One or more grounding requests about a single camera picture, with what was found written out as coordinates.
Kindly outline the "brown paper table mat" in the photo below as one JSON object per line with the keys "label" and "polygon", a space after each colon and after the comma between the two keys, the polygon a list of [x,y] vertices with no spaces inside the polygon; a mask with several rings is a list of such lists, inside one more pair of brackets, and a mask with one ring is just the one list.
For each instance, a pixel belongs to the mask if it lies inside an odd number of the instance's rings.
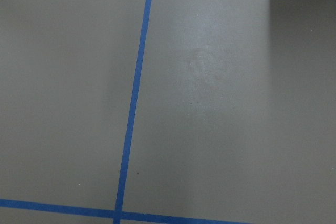
{"label": "brown paper table mat", "polygon": [[1,0],[1,223],[335,223],[335,0]]}

